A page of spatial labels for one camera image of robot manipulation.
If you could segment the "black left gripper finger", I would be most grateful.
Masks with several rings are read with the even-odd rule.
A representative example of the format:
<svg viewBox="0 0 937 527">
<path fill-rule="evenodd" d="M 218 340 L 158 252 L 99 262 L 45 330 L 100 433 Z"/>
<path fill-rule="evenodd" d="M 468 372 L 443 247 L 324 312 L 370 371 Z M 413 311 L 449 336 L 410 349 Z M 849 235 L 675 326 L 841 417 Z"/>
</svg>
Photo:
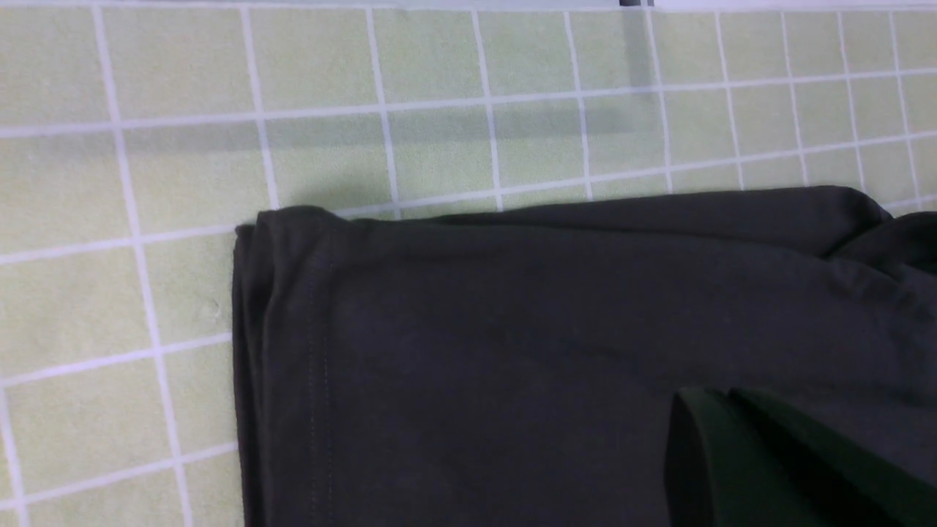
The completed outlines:
<svg viewBox="0 0 937 527">
<path fill-rule="evenodd" d="M 672 526 L 933 526 L 934 486 L 780 398 L 683 388 L 665 451 Z"/>
</svg>

